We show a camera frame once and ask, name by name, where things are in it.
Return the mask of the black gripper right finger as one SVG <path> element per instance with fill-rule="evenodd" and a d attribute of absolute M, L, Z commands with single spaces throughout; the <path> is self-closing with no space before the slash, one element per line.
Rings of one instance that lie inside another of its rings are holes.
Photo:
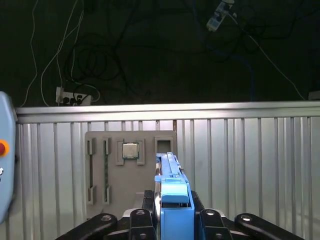
<path fill-rule="evenodd" d="M 301 240 L 257 215 L 238 214 L 234 220 L 217 209 L 205 208 L 195 191 L 191 192 L 195 207 L 194 235 L 196 240 Z"/>

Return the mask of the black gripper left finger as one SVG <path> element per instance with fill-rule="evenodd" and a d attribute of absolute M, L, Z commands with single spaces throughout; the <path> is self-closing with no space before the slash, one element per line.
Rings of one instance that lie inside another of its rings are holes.
<path fill-rule="evenodd" d="M 127 209 L 118 219 L 110 213 L 100 213 L 68 232 L 58 240 L 155 240 L 154 192 L 145 190 L 138 207 Z"/>

